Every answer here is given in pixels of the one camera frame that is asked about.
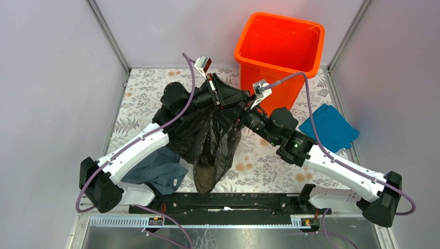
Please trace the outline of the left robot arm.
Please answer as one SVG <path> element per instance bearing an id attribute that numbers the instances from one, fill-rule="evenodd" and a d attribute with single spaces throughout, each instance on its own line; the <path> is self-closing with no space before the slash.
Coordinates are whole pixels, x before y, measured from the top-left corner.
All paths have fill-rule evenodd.
<path id="1" fill-rule="evenodd" d="M 212 74 L 200 88 L 193 85 L 191 92 L 180 82 L 169 83 L 160 99 L 161 108 L 141 133 L 99 160 L 88 157 L 81 162 L 77 212 L 97 209 L 106 213 L 119 205 L 141 205 L 148 213 L 157 212 L 161 200 L 147 186 L 147 181 L 132 183 L 125 181 L 124 177 L 139 164 L 146 166 L 146 159 L 157 158 L 157 151 L 170 143 L 172 129 L 185 122 L 194 129 L 202 126 L 190 121 L 188 115 L 199 118 L 215 105 L 220 111 L 234 110 L 240 102 L 249 99 L 249 91 L 226 85 L 216 74 Z"/>

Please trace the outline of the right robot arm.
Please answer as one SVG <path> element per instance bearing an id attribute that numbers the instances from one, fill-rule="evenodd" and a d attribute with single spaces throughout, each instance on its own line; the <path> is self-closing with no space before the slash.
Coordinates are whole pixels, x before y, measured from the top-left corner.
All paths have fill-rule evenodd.
<path id="1" fill-rule="evenodd" d="M 297 200 L 299 210 L 310 214 L 315 209 L 333 209 L 362 216 L 381 227 L 390 228 L 401 198 L 402 177 L 393 171 L 375 172 L 348 161 L 313 138 L 296 130 L 298 120 L 287 108 L 277 108 L 270 116 L 259 106 L 240 102 L 232 109 L 235 124 L 247 127 L 272 146 L 288 164 L 307 167 L 343 184 L 345 189 L 307 185 Z"/>

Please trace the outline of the black plastic trash bag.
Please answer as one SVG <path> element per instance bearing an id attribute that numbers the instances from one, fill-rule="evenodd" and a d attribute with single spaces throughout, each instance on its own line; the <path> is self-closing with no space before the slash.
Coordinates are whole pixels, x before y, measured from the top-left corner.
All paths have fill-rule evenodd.
<path id="1" fill-rule="evenodd" d="M 200 195 L 210 193 L 231 168 L 241 139 L 238 118 L 232 110 L 206 107 L 166 128 L 168 147 L 194 166 L 193 178 Z"/>

